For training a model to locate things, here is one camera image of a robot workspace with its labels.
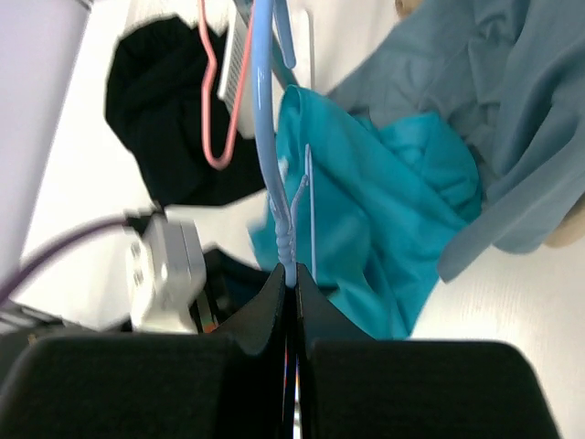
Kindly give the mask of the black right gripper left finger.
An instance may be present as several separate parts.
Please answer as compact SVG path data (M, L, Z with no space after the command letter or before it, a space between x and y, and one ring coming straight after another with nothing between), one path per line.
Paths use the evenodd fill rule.
M289 438L282 267L213 332L43 337L1 393L4 438Z

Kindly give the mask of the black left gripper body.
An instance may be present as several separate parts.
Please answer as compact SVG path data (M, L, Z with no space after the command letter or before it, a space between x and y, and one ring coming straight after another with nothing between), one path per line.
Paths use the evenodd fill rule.
M219 249L204 254L207 279L189 307L199 334L279 332L279 269L263 271Z

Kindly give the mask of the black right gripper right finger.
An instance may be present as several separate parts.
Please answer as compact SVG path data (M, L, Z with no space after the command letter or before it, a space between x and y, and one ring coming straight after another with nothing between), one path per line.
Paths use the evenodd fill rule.
M493 341L380 341L297 268L305 438L556 438L536 374Z

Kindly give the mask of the teal t shirt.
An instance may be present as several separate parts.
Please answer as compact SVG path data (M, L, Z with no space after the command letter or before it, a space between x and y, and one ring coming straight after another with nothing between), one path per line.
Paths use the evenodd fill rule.
M292 196L304 163L314 184L297 214L297 259L371 337L402 339L437 282L447 243L481 211L476 164L436 113L383 128L324 96L290 87L275 137Z

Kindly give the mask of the black t shirt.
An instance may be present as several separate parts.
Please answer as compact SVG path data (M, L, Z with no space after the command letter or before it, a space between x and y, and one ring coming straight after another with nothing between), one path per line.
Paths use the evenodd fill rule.
M224 206L264 188L254 140L238 135L229 166L211 167L201 144L201 82L207 56L197 29L159 18L119 40L105 120L133 155L151 199Z

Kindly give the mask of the pink wire hanger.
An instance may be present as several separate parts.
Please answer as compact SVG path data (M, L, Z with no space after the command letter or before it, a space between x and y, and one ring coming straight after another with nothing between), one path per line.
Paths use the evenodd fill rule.
M197 30L207 55L207 66L201 83L201 142L207 163L216 170L225 169L233 156L239 126L239 109L244 95L251 49L252 25L247 25L237 7L229 15L228 36L220 79L218 98L230 113L225 146L220 157L212 151L211 137L211 92L218 69L218 61L207 30L206 2L198 2Z

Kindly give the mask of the light blue wire hanger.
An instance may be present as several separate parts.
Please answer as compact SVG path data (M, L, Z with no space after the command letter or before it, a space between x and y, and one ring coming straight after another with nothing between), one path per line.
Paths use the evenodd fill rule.
M272 119L271 55L272 28L277 27L284 67L296 64L288 6L285 1L256 1L251 26L250 73L252 77L252 110L257 155L261 174L268 191L269 206L275 222L279 262L285 273L285 285L297 285L296 220L304 190L312 182L311 154L306 154L307 173L289 201L282 183L276 155Z

